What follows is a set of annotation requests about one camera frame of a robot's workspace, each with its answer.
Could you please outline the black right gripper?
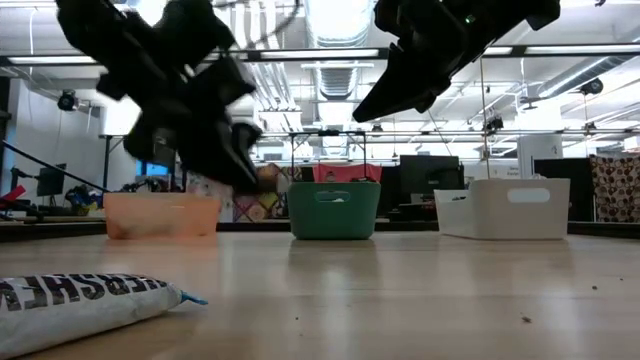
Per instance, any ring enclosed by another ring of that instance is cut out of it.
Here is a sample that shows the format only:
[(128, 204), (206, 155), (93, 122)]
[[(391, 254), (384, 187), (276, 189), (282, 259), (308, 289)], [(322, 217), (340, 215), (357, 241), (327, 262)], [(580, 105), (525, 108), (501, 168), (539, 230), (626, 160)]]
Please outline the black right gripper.
[(397, 37), (387, 66), (353, 111), (356, 122), (407, 110), (424, 113), (450, 87), (450, 76), (505, 34), (501, 0), (380, 0), (374, 23)]

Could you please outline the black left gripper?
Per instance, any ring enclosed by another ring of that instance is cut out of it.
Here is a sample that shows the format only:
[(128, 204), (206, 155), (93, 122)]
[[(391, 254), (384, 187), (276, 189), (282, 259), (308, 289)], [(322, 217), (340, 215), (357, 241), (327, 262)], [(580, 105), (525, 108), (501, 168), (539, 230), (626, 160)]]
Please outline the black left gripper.
[(253, 76), (241, 62), (224, 56), (193, 76), (146, 55), (113, 58), (99, 91), (111, 98), (125, 96), (140, 114), (124, 138), (126, 151), (151, 161), (158, 151), (176, 151), (183, 167), (194, 174), (256, 193), (258, 179), (250, 149), (262, 136), (255, 123), (233, 123), (227, 107), (256, 90)]

